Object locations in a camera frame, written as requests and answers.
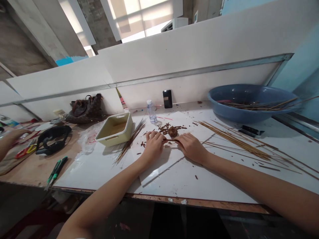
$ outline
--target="person's left hand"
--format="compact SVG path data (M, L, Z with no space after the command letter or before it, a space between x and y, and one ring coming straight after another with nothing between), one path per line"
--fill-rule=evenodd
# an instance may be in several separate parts
M145 167L149 167L160 157L165 143L167 143L166 137L161 133L156 131L146 133L145 150L139 158L145 164Z

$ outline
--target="handbag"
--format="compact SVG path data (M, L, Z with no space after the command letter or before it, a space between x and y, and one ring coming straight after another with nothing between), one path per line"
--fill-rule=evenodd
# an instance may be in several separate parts
M85 100L76 100L71 102L72 110L68 113L66 121L74 124L85 124L103 121L101 110L101 94L95 97L87 95Z

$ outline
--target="clear plastic bag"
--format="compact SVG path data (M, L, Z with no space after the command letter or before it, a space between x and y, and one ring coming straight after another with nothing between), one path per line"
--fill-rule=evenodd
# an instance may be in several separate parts
M78 143L81 146L81 152L78 153L76 158L80 157L83 154L90 154L93 152L96 145L95 137L102 128L103 123L104 121L96 123L85 131L80 132Z

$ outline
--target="red scissors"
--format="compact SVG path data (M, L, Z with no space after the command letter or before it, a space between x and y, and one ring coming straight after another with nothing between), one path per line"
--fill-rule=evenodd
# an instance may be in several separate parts
M29 143L29 145L21 150L17 155L15 156L16 159L21 159L22 157L26 156L27 154L33 153L36 150L36 139L32 139L32 141Z

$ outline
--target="phone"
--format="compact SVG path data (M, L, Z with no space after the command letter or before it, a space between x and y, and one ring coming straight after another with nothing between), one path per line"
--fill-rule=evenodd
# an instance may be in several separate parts
M163 98L164 98L164 108L166 109L173 108L172 91L171 90L163 91Z

